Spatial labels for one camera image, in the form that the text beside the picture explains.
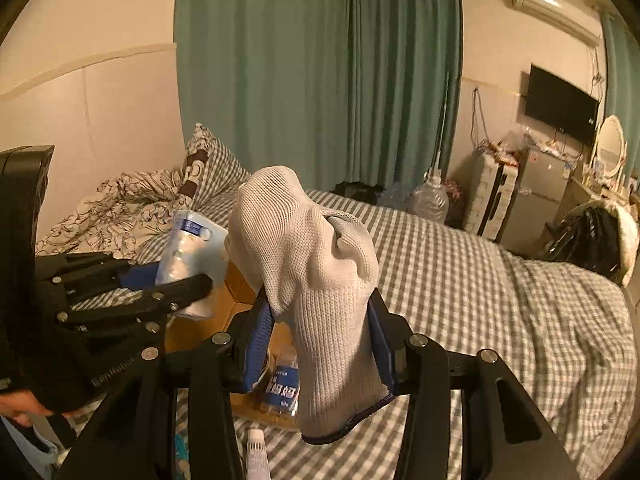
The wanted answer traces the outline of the light blue sleeve forearm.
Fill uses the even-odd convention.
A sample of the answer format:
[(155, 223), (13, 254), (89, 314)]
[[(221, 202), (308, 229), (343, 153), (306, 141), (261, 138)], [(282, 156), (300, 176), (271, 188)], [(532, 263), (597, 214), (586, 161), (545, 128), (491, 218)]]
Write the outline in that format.
[(34, 427), (1, 417), (1, 478), (51, 480), (58, 472), (60, 448)]

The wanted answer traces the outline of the person's left hand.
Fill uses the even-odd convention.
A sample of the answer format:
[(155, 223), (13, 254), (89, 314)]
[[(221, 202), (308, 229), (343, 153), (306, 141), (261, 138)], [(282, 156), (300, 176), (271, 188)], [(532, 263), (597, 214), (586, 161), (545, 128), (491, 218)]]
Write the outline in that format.
[(23, 427), (31, 427), (35, 416), (49, 417), (45, 408), (28, 390), (16, 390), (0, 396), (0, 414)]

